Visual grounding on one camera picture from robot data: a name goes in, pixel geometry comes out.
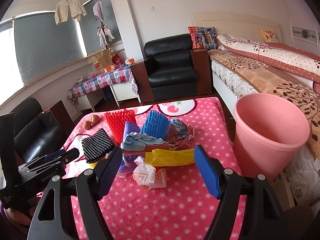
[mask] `gray roller blind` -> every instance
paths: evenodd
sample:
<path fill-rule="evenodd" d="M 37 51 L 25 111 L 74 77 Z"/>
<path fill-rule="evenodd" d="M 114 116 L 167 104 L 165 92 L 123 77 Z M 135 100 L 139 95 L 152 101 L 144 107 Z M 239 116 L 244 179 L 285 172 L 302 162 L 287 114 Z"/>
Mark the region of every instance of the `gray roller blind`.
<path fill-rule="evenodd" d="M 112 42 L 121 40 L 111 0 L 92 0 L 84 6 L 88 15 L 86 17 L 83 17 L 82 21 L 80 22 L 84 45 L 88 55 L 102 49 L 102 47 L 100 47 L 100 39 L 97 36 L 97 28 L 101 26 L 100 19 L 98 19 L 98 17 L 93 14 L 93 6 L 97 1 L 102 2 L 104 24 L 112 30 L 113 36 L 115 37 Z"/>
<path fill-rule="evenodd" d="M 3 31 L 10 29 L 10 28 L 12 28 L 12 21 L 0 24 L 0 32 L 3 32 Z"/>
<path fill-rule="evenodd" d="M 83 58 L 73 19 L 55 24 L 54 13 L 15 19 L 17 62 L 24 84 Z"/>

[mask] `headboard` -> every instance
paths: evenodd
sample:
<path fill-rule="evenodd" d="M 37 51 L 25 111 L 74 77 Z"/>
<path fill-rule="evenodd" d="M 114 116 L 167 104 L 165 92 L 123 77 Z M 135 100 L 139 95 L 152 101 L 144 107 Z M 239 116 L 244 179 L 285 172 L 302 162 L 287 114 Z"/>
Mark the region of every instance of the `headboard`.
<path fill-rule="evenodd" d="M 261 31 L 273 31 L 282 42 L 278 23 L 269 19 L 233 12 L 193 13 L 195 26 L 214 27 L 217 36 L 232 34 L 246 40 L 265 42 Z"/>

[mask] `walnut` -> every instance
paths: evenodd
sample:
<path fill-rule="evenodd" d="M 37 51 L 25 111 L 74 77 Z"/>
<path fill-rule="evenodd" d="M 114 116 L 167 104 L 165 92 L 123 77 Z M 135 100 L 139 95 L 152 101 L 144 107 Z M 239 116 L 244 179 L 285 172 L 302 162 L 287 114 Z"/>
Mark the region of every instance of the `walnut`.
<path fill-rule="evenodd" d="M 91 123 L 93 125 L 96 125 L 98 122 L 100 121 L 100 117 L 96 114 L 94 114 L 92 117 L 91 117 Z"/>
<path fill-rule="evenodd" d="M 84 129 L 86 129 L 86 130 L 90 130 L 91 129 L 91 123 L 90 123 L 90 121 L 85 121 L 84 123 L 83 123 L 83 128 Z"/>

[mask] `pink polka dot blanket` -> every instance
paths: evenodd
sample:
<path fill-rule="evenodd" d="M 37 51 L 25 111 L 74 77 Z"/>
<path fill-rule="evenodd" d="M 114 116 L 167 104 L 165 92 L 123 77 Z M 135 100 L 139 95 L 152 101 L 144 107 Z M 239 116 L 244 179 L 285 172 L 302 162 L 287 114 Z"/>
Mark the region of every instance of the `pink polka dot blanket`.
<path fill-rule="evenodd" d="M 263 42 L 247 41 L 228 34 L 217 39 L 233 53 L 249 57 L 291 74 L 320 83 L 320 62 L 308 56 Z"/>
<path fill-rule="evenodd" d="M 170 117 L 190 124 L 195 138 L 189 141 L 191 148 L 202 145 L 207 154 L 217 158 L 224 167 L 240 173 L 231 142 L 228 138 L 222 107 L 217 98 L 177 101 L 158 105 L 132 108 L 137 125 L 141 128 L 150 110 L 156 110 Z M 100 122 L 89 131 L 83 122 L 93 114 Z M 115 142 L 104 119 L 104 112 L 86 115 L 75 127 L 64 148 L 83 149 L 81 140 L 105 129 Z M 74 177 L 87 169 L 84 159 L 67 165 L 66 177 Z M 116 177 L 108 195 L 99 202 L 103 217 L 116 240 L 134 239 L 203 239 L 216 212 L 219 201 L 208 193 L 196 164 L 166 167 L 167 187 L 144 190 L 133 180 L 132 174 L 125 178 Z M 72 198 L 77 230 L 81 239 L 87 239 L 77 198 Z M 236 221 L 230 239 L 238 239 L 245 207 L 241 196 Z"/>

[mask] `yellow pillow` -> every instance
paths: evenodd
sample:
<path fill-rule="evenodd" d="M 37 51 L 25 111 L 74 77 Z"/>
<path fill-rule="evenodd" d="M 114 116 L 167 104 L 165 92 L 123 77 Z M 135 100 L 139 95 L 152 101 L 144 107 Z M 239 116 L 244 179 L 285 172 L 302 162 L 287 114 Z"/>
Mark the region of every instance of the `yellow pillow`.
<path fill-rule="evenodd" d="M 271 31 L 261 31 L 261 33 L 266 42 L 279 42 L 276 33 Z"/>

